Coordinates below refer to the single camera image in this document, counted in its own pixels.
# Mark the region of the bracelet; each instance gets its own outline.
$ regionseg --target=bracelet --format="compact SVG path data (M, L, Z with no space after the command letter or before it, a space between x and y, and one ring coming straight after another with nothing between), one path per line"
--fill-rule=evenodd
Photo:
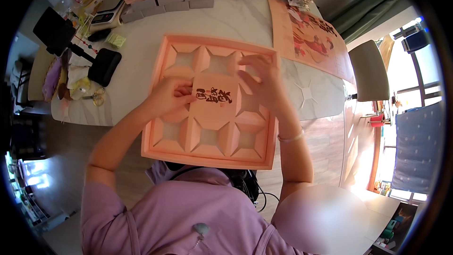
M302 126L300 127L300 133L294 137L294 138L291 138L291 139L281 139L280 138L280 134L277 135L277 139L280 141L280 142L284 142L284 143L289 143L289 142L293 142L293 141L297 141L299 139L301 139L303 136L303 128Z

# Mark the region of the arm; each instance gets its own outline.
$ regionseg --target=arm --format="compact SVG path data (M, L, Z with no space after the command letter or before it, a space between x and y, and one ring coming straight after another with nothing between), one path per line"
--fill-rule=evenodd
M281 139L292 139L302 130L296 111L292 107L280 78L280 70L261 55L243 57L240 65L250 65L259 74L256 82L250 74L239 71L239 76L250 87L260 104L267 107L279 120ZM280 203L293 192L313 184L313 164L305 138L280 142L283 185Z
M90 156L85 184L100 182L115 190L115 170L145 125L196 100L187 87L192 87L192 82L178 78L164 79L141 105L107 132Z

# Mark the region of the kitchen scale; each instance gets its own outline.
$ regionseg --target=kitchen scale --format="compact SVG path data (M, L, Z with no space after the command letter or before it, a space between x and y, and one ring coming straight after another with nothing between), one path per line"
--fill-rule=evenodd
M91 21L90 32L110 29L121 25L120 15L125 6L124 0L104 0Z

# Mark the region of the hand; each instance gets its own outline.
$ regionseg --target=hand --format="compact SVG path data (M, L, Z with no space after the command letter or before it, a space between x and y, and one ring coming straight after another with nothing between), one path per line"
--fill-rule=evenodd
M280 70L262 55L247 55L239 61L239 65L252 66L261 78L257 82L246 71L238 71L239 77L252 90L259 103L279 117L284 111L291 110L285 88L280 77Z
M185 104L196 101L192 96L192 82L185 78L164 78L143 102L152 119L162 116Z

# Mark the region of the bottle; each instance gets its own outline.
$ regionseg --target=bottle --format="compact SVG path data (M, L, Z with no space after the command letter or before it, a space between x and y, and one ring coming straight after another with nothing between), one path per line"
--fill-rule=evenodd
M54 7L54 10L61 16L63 19L67 19L68 14L76 8L78 4L75 0L60 0Z

